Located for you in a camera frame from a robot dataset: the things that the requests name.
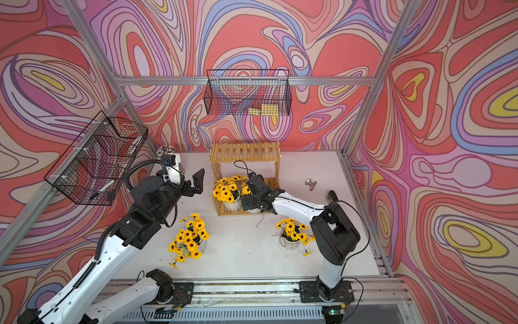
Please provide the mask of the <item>sunflower pot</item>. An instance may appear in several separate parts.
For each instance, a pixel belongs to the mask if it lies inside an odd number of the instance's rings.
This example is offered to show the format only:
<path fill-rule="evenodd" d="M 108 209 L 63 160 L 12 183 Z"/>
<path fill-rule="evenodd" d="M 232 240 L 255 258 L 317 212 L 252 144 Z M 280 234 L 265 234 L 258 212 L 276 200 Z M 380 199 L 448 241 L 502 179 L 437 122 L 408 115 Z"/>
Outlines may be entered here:
<path fill-rule="evenodd" d="M 240 210 L 242 208 L 241 189 L 245 179 L 242 175 L 234 175 L 217 180 L 213 186 L 214 202 L 220 203 L 225 211 Z"/>
<path fill-rule="evenodd" d="M 253 195 L 252 190 L 247 183 L 244 183 L 241 188 L 241 203 L 244 211 L 249 213 L 261 212 L 258 199 Z"/>
<path fill-rule="evenodd" d="M 306 224 L 290 217 L 281 220 L 276 224 L 275 228 L 280 231 L 279 243 L 283 248 L 293 251 L 298 247 L 302 247 L 304 257 L 312 254 L 312 252 L 308 250 L 307 245 L 311 242 L 315 242 L 316 237 L 310 233 L 310 228 Z"/>
<path fill-rule="evenodd" d="M 200 259 L 210 238 L 206 223 L 198 213 L 183 218 L 182 223 L 185 223 L 185 226 L 178 231 L 168 247 L 168 251 L 173 255 L 169 266 L 174 269 L 187 260 Z"/>

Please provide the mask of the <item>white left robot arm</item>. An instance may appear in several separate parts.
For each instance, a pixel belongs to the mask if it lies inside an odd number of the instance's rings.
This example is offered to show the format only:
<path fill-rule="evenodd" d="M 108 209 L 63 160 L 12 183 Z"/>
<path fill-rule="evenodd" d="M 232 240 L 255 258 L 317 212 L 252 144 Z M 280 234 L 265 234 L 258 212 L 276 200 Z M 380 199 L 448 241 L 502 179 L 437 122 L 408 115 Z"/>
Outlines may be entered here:
<path fill-rule="evenodd" d="M 51 300 L 38 309 L 27 309 L 18 323 L 114 323 L 147 303 L 190 303 L 186 293 L 175 289 L 173 279 L 154 269 L 133 286 L 96 303 L 112 277 L 160 231 L 169 227 L 167 216 L 177 212 L 182 197 L 202 194 L 205 170 L 186 180 L 175 159 L 149 159 L 124 175 L 124 184 L 134 202 L 128 213 L 102 234 L 89 264 Z"/>

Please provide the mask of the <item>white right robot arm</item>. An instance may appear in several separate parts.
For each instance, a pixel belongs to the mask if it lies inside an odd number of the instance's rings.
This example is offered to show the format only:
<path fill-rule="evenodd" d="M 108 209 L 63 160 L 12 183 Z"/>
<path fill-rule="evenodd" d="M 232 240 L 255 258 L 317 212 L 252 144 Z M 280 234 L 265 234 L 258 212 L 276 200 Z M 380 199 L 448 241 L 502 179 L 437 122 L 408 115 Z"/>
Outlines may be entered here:
<path fill-rule="evenodd" d="M 303 201 L 282 189 L 271 189 L 260 174 L 248 174 L 246 181 L 252 198 L 243 206 L 260 209 L 263 213 L 292 218 L 308 225 L 316 239 L 318 250 L 323 256 L 321 270 L 316 277 L 312 295 L 324 302 L 333 302 L 340 295 L 343 286 L 343 270 L 346 259 L 361 240 L 360 233 L 339 204 L 318 205 Z"/>

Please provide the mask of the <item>cup of pencils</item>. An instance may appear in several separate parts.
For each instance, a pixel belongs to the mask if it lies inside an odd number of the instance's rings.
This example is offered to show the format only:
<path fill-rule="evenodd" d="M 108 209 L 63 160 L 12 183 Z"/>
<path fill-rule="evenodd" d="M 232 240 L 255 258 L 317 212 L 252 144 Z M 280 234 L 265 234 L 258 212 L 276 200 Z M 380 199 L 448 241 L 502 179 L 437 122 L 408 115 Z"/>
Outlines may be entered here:
<path fill-rule="evenodd" d="M 163 145 L 156 150 L 156 156 L 161 159 L 163 155 L 174 155 L 176 154 L 175 147 L 173 145 Z"/>

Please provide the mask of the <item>wooden two-tier shelf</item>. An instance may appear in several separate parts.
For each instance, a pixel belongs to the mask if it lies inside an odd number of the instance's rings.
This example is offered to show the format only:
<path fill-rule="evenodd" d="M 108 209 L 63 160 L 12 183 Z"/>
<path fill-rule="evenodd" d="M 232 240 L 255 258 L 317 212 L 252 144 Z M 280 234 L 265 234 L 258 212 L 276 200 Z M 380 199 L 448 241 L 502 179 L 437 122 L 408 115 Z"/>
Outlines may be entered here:
<path fill-rule="evenodd" d="M 221 171 L 222 163 L 234 163 L 240 160 L 245 163 L 274 163 L 275 175 L 264 177 L 264 182 L 271 188 L 279 188 L 279 173 L 281 153 L 279 143 L 260 143 L 260 144 L 213 144 L 210 150 L 210 165 L 215 176 L 214 184 L 223 178 Z M 260 213 L 260 209 L 243 209 L 240 201 L 229 204 L 226 207 L 223 201 L 213 197 L 213 204 L 218 216 L 227 215 L 247 215 Z"/>

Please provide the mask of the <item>silver metal bulldog clip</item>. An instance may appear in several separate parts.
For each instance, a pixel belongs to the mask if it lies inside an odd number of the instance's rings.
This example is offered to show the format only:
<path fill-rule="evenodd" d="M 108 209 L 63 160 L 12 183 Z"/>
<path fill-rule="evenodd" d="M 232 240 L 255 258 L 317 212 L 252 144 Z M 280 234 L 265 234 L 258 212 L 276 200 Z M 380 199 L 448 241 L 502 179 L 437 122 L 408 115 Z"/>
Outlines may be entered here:
<path fill-rule="evenodd" d="M 312 179 L 307 179 L 307 180 L 305 181 L 305 185 L 306 185 L 307 187 L 309 187 L 310 191 L 313 191 L 313 190 L 315 189 L 315 187 L 316 187 L 316 185 L 317 185 L 317 184 L 318 184 L 318 182 L 317 182 L 317 181 L 315 181 L 315 180 L 312 180 Z"/>

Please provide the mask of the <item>grey stapler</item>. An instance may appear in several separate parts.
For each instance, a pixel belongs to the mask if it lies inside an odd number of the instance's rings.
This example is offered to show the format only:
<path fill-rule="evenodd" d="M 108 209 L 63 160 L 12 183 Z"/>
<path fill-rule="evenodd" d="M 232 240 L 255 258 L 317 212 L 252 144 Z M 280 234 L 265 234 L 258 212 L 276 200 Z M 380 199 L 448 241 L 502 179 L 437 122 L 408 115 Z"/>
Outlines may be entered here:
<path fill-rule="evenodd" d="M 325 197 L 328 205 L 332 205 L 333 203 L 339 201 L 338 196 L 334 190 L 329 190 Z"/>

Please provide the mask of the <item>white marker in basket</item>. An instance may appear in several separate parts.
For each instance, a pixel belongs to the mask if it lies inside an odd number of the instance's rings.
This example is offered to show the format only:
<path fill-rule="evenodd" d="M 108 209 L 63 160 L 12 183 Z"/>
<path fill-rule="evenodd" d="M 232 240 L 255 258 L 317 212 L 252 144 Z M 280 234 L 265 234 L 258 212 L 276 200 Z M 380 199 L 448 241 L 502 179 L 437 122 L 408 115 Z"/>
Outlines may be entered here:
<path fill-rule="evenodd" d="M 97 198 L 101 193 L 105 192 L 105 190 L 108 189 L 114 183 L 115 183 L 114 180 L 110 180 L 108 183 L 106 183 L 105 186 L 103 186 L 102 188 L 97 190 L 94 194 L 92 194 L 89 199 L 93 200 L 93 199 Z"/>

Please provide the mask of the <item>yellow sticky notes pad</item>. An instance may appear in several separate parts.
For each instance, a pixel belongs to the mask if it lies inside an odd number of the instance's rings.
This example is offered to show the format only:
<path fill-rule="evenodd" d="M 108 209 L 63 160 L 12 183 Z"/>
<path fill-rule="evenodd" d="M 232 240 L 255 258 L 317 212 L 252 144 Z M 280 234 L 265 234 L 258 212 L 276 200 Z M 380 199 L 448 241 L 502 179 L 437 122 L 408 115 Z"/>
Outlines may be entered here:
<path fill-rule="evenodd" d="M 248 109 L 248 114 L 253 116 L 280 116 L 277 104 L 258 104 Z"/>

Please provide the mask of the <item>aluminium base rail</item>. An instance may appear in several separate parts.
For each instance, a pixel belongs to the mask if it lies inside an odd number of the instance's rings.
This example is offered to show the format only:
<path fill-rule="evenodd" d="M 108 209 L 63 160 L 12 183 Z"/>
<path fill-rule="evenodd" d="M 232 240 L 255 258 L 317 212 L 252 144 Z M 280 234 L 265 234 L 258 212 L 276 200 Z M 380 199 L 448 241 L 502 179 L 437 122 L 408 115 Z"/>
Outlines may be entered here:
<path fill-rule="evenodd" d="M 314 279 L 171 280 L 164 297 L 155 282 L 115 280 L 86 315 L 96 323 L 303 321 L 422 323 L 407 286 L 390 277 L 346 278 L 330 298 Z"/>

